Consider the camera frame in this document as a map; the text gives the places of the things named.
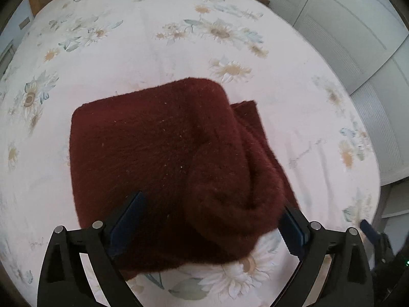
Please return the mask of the dark red knit sweater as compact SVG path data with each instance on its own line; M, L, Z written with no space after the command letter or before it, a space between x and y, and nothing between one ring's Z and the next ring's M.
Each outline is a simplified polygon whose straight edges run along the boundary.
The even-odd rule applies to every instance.
M239 261L297 205L256 103L204 78L80 106L69 154L81 227L143 195L112 251L125 279Z

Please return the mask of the white wardrobe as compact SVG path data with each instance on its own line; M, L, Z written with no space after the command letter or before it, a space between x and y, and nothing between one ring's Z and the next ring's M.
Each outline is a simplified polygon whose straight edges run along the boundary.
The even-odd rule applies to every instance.
M334 70L364 122L382 184L408 177L408 27L390 0L269 0Z

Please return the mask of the white radiator cover cabinet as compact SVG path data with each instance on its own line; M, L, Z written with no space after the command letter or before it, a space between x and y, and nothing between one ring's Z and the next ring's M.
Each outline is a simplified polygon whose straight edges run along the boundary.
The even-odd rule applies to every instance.
M15 45L14 45L13 41L11 40L8 43L8 45L6 46L6 48L4 49L4 51L2 52L2 54L1 54L1 58L0 58L0 75L1 75L1 77L3 77L4 73L6 73L6 70L7 70L8 66L9 66L9 64L13 60L15 52L16 52L16 48L15 48Z

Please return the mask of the pink floral bed cover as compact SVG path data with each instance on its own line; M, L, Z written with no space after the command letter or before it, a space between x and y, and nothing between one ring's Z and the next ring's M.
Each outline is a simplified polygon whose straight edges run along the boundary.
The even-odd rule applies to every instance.
M53 0L1 79L1 263L35 305L52 229L78 227L69 129L90 101L203 77L253 100L302 212L327 229L372 221L376 155L321 55L255 0Z

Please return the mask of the left wall switch plate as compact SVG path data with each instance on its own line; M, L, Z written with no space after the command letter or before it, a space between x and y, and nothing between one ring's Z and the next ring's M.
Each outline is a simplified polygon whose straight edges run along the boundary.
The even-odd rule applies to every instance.
M19 28L22 30L22 29L25 28L29 23L30 23L30 18L27 17L27 18L25 18L25 19L19 24Z

